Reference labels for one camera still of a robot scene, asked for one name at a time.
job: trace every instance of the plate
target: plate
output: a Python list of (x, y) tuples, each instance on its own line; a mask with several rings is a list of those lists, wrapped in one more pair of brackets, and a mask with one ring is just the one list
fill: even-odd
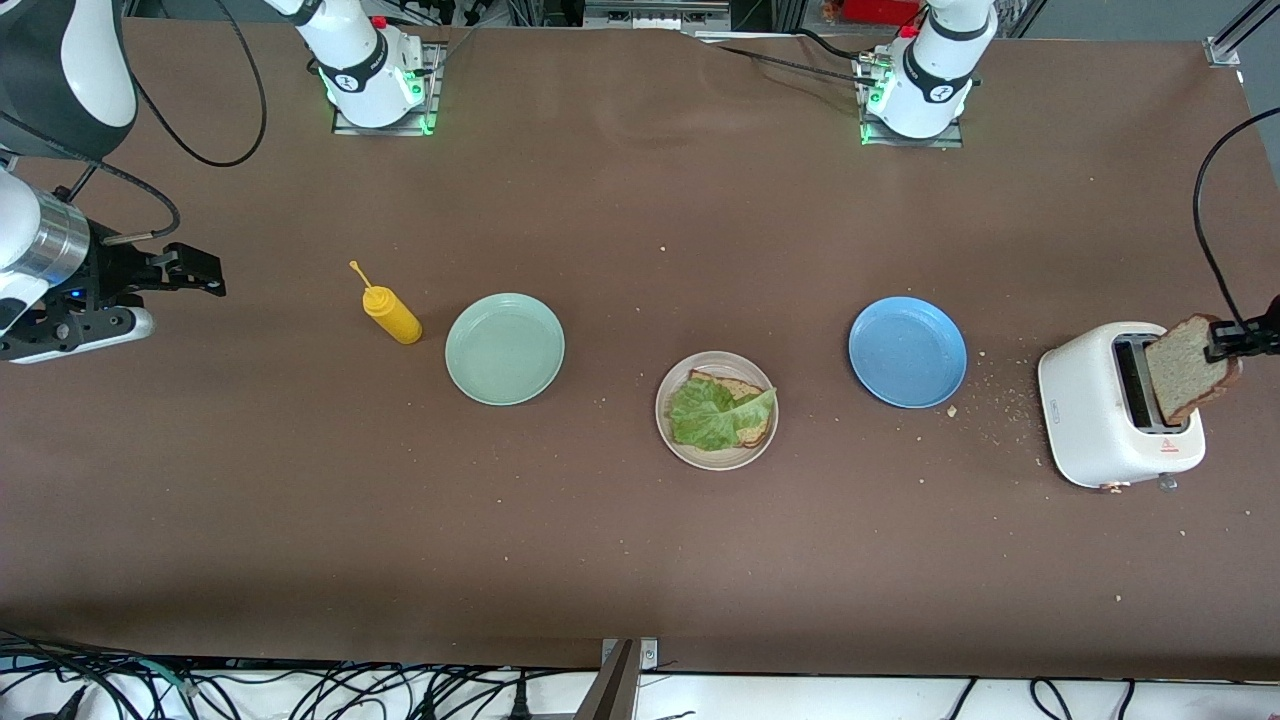
[(915, 297), (867, 306), (849, 332), (854, 374), (876, 397), (899, 407), (932, 407), (951, 397), (968, 366), (960, 328)]
[(547, 389), (564, 361), (564, 331), (538, 299), (507, 292), (477, 300), (444, 342), (449, 378), (485, 405), (517, 405)]
[(777, 400), (773, 401), (769, 433), (764, 437), (764, 442), (756, 447), (731, 447), (728, 450), (708, 452), (690, 445), (676, 443), (671, 436), (671, 396), (676, 395), (680, 386), (689, 380), (689, 373), (692, 370), (701, 370), (721, 378), (736, 378), (765, 389), (773, 387), (769, 377), (756, 368), (755, 363), (741, 355), (709, 351), (685, 357), (680, 363), (676, 363), (676, 366), (662, 379), (662, 384), (658, 386), (658, 400), (654, 402), (654, 418), (658, 420), (658, 433), (662, 436), (662, 441), (667, 443), (667, 447), (676, 454), (676, 457), (701, 470), (736, 470), (764, 455), (764, 451), (769, 448), (769, 443), (773, 442), (773, 434), (778, 432)]

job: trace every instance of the yellow bottle cap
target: yellow bottle cap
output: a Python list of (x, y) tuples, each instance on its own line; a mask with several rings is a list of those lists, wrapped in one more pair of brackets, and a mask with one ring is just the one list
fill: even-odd
[(365, 313), (370, 315), (385, 315), (396, 306), (396, 295), (385, 287), (366, 287), (364, 305)]

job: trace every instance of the light green plate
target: light green plate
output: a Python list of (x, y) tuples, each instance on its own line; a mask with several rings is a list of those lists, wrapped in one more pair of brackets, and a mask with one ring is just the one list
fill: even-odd
[(556, 379), (564, 331), (541, 301), (507, 292), (477, 300), (453, 322), (444, 365), (458, 389), (485, 405), (516, 405)]

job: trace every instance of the white floor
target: white floor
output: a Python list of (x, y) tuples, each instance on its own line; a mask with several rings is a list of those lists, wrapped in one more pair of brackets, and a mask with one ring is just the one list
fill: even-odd
[[(264, 680), (274, 673), (236, 673), (234, 676), (246, 680)], [(361, 675), (355, 684), (367, 687), (385, 674), (369, 673)], [(493, 679), (511, 679), (513, 673), (493, 673)], [(0, 688), (8, 687), (20, 675), (0, 676)], [(572, 673), (530, 682), (529, 703), (535, 714), (573, 712), (586, 694), (594, 675)], [(342, 714), (342, 720), (383, 720), (404, 717), (412, 703), (422, 697), (429, 680), (424, 675), (408, 687), (396, 688), (370, 697), (379, 698), (385, 706), (374, 702), (352, 707)], [(239, 710), (243, 720), (284, 720), (316, 684), (317, 679), (306, 675), (291, 675), (269, 684), (234, 684), (221, 680)], [(166, 685), (163, 680), (159, 691)], [(788, 719), (788, 720), (941, 720), (947, 717), (956, 697), (965, 687), (964, 679), (916, 679), (916, 678), (781, 678), (746, 675), (692, 675), (692, 674), (654, 674), (644, 675), (640, 682), (636, 720), (659, 720), (692, 711), (692, 720), (742, 720), (742, 719)], [(0, 717), (27, 717), (37, 712), (55, 712), (63, 701), (81, 687), (81, 682), (61, 683), (51, 673), (24, 682), (12, 692), (0, 694)], [(150, 693), (137, 680), (118, 680), (119, 687), (147, 716), (152, 710)], [(1116, 717), (1120, 701), (1125, 692), (1123, 682), (1103, 680), (1061, 680), (1056, 683), (1074, 720), (1111, 720)], [(466, 701), (485, 687), (460, 691), (438, 711), (444, 720), (449, 708)], [(209, 693), (219, 707), (225, 706)], [(330, 714), (346, 705), (353, 693), (334, 692), (315, 712), (306, 717), (328, 719)], [(483, 711), (484, 720), (504, 719), (511, 710), (513, 691), (507, 689)], [(1042, 701), (1059, 712), (1050, 693), (1042, 691)], [(467, 720), (479, 703), (471, 703), (453, 716), (454, 720)], [(214, 719), (219, 715), (207, 705), (197, 701), (201, 717)], [(180, 720), (188, 717), (177, 693), (164, 698), (165, 716)], [(1138, 683), (1126, 720), (1268, 720), (1272, 714), (1280, 714), (1280, 687), (1263, 684), (1224, 684), (1224, 683)], [(1044, 720), (1039, 710), (1032, 705), (1027, 680), (980, 680), (969, 696), (960, 715), (965, 719), (998, 720)], [(81, 705), (78, 720), (118, 720), (120, 717), (114, 702), (101, 688), (91, 687)]]

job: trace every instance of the beige plate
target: beige plate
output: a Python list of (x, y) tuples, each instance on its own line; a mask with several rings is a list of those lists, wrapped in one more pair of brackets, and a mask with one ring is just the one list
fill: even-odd
[(654, 404), (654, 415), (658, 420), (658, 433), (662, 434), (662, 441), (667, 443), (667, 447), (669, 447), (671, 451), (685, 462), (703, 470), (736, 470), (763, 455), (769, 447), (769, 443), (773, 442), (773, 433), (778, 430), (777, 401), (773, 402), (773, 416), (769, 419), (769, 434), (765, 436), (764, 442), (751, 450), (745, 447), (733, 447), (730, 450), (707, 452), (689, 445), (677, 445), (671, 438), (671, 396), (680, 389), (680, 386), (689, 380), (689, 373), (691, 370), (701, 370), (721, 378), (746, 380), (765, 389), (773, 387), (768, 375), (756, 368), (755, 363), (751, 363), (741, 355), (713, 350), (710, 352), (699, 352), (698, 355), (685, 357), (677, 363), (669, 373), (667, 373), (666, 378), (662, 379), (662, 384), (658, 386), (658, 401)]

